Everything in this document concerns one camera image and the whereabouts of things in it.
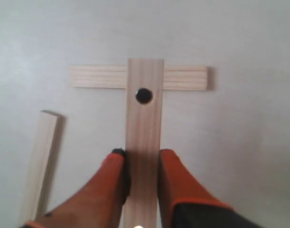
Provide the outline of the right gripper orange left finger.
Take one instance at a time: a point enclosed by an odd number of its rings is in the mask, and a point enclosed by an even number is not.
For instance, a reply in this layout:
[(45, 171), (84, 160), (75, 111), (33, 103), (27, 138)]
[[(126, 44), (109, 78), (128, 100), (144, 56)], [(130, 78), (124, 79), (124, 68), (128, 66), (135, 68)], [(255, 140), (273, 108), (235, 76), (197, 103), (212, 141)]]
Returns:
[(130, 187), (127, 154), (114, 149), (77, 193), (52, 211), (25, 222), (25, 227), (117, 228)]

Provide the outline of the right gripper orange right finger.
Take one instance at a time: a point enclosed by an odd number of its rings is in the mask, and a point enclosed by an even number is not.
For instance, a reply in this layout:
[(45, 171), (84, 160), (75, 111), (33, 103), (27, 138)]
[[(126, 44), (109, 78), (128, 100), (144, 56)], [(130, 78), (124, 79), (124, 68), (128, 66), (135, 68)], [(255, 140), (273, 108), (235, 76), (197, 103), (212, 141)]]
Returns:
[(158, 199), (164, 228), (257, 228), (209, 193), (173, 150), (159, 152)]

